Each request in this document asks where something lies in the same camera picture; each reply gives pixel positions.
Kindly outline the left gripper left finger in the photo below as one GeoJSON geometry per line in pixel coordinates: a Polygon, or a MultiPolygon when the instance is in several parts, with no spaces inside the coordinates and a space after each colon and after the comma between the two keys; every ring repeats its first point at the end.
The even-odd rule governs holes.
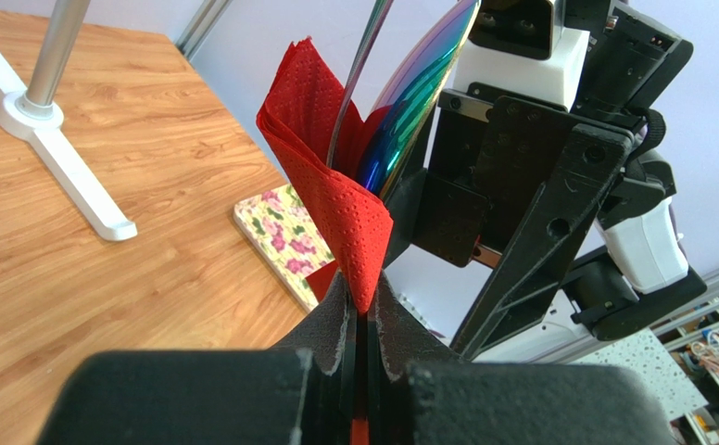
{"type": "Polygon", "coordinates": [[[41,444],[348,444],[356,320],[346,278],[265,350],[109,350],[61,389],[41,444]]]}

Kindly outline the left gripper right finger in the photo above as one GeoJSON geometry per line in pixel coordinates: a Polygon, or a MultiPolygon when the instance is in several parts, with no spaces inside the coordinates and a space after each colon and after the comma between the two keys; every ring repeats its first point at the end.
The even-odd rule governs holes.
{"type": "Polygon", "coordinates": [[[632,371],[468,362],[396,299],[369,311],[372,444],[670,444],[670,422],[632,371]]]}

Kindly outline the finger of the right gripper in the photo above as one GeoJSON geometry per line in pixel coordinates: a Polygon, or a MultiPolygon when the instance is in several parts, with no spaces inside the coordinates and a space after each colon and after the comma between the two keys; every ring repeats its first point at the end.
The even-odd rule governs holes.
{"type": "Polygon", "coordinates": [[[474,258],[488,199],[438,177],[424,166],[433,122],[434,115],[430,114],[401,176],[384,199],[394,222],[384,267],[411,246],[461,268],[474,258]]]}
{"type": "Polygon", "coordinates": [[[489,140],[550,166],[450,347],[470,360],[539,324],[633,149],[627,130],[509,96],[489,140]]]}

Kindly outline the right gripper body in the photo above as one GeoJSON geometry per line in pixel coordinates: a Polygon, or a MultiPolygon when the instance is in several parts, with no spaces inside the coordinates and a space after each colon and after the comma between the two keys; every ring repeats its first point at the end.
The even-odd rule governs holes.
{"type": "Polygon", "coordinates": [[[488,199],[474,260],[494,266],[545,183],[579,119],[565,109],[475,84],[446,88],[428,166],[438,177],[488,199]]]}

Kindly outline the gold spoon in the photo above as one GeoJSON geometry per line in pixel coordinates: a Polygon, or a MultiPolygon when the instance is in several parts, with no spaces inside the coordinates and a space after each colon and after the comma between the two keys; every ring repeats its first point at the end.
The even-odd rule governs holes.
{"type": "Polygon", "coordinates": [[[354,179],[387,199],[454,68],[481,3],[463,0],[436,22],[398,65],[364,122],[354,147],[354,179]]]}

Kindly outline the red paper napkin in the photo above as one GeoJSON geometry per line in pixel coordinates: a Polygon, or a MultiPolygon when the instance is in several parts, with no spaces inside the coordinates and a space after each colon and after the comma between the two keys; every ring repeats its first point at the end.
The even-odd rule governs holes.
{"type": "Polygon", "coordinates": [[[256,124],[334,255],[361,314],[371,307],[393,220],[383,202],[325,164],[344,87],[310,38],[291,43],[256,124]]]}

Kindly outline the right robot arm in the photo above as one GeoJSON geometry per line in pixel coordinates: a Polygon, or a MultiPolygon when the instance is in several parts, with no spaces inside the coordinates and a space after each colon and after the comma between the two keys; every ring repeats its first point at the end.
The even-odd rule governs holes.
{"type": "Polygon", "coordinates": [[[653,108],[692,53],[626,1],[480,3],[389,202],[386,254],[490,269],[460,355],[618,340],[706,290],[679,246],[653,108]]]}

